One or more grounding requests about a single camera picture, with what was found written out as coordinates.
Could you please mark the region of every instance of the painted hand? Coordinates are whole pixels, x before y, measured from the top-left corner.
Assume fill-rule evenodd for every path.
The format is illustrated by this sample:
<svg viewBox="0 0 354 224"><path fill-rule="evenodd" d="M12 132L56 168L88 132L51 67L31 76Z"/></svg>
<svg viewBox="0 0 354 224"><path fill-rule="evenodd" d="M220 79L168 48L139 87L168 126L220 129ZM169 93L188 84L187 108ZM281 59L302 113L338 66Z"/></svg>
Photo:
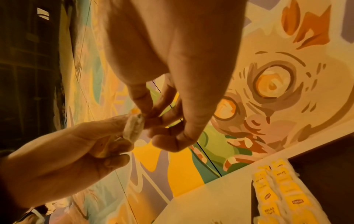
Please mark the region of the painted hand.
<svg viewBox="0 0 354 224"><path fill-rule="evenodd" d="M148 118L178 91L174 109L147 121L156 147L177 152L195 143L222 99L240 44L246 0L103 0L107 61ZM170 73L153 106L148 81ZM174 121L183 122L165 128Z"/></svg>
<svg viewBox="0 0 354 224"><path fill-rule="evenodd" d="M18 206L29 208L73 195L129 162L128 141L108 145L111 156L95 158L97 140L122 136L127 116L82 123L37 138L0 163L0 175Z"/></svg>

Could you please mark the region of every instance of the orange eye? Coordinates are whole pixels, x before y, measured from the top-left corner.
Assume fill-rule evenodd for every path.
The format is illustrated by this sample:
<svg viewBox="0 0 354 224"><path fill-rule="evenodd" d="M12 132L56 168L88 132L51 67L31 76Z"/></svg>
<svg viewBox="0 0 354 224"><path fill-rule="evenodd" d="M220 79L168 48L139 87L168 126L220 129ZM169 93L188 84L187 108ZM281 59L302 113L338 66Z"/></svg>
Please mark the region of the orange eye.
<svg viewBox="0 0 354 224"><path fill-rule="evenodd" d="M267 68L256 81L257 93L264 97L278 98L282 96L290 85L290 73L279 66Z"/></svg>
<svg viewBox="0 0 354 224"><path fill-rule="evenodd" d="M236 103L231 99L222 99L218 104L215 116L219 119L229 119L234 116L237 110Z"/></svg>

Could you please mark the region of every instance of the colorful mural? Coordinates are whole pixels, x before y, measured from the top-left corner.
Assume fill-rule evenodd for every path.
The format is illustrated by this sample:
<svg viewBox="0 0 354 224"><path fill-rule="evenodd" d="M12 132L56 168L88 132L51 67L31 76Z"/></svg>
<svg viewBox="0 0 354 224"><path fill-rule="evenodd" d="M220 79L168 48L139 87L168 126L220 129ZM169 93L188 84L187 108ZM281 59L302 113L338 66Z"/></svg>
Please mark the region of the colorful mural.
<svg viewBox="0 0 354 224"><path fill-rule="evenodd" d="M88 19L75 68L63 77L68 126L135 108L103 52L100 2L80 2L89 6L80 12ZM60 223L55 217L152 223L174 197L353 119L352 8L352 0L249 0L232 80L198 142L170 153L144 132L126 167L69 198L50 224ZM163 82L148 83L153 101Z"/></svg>

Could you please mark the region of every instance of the painted eyebrow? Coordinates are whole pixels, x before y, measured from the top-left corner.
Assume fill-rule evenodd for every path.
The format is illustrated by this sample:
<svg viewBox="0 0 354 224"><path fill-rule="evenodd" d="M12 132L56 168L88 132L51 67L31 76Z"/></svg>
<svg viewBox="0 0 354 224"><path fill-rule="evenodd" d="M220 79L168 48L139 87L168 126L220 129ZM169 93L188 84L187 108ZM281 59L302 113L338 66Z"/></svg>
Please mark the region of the painted eyebrow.
<svg viewBox="0 0 354 224"><path fill-rule="evenodd" d="M268 51L258 51L255 53L255 55L258 55L258 54L265 54L265 53L268 53Z"/></svg>
<svg viewBox="0 0 354 224"><path fill-rule="evenodd" d="M286 53L286 52L282 52L282 51L279 51L279 52L276 52L276 53L287 55L287 56L295 59L296 61L298 61L302 66L306 67L306 64L302 60L300 60L298 57L296 57L296 56L294 56L294 55L292 55L290 53Z"/></svg>

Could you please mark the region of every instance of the dark surface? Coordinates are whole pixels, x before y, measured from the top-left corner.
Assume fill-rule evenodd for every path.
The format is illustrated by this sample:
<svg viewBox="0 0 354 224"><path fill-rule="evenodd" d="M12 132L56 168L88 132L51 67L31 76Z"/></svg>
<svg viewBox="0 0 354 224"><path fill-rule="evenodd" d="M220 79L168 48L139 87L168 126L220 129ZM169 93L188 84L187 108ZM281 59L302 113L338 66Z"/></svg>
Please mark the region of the dark surface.
<svg viewBox="0 0 354 224"><path fill-rule="evenodd" d="M354 223L354 136L307 151L289 161L332 224ZM251 214L255 217L259 212L253 186L251 194Z"/></svg>
<svg viewBox="0 0 354 224"><path fill-rule="evenodd" d="M53 131L60 0L0 0L0 149ZM49 12L38 17L37 7Z"/></svg>

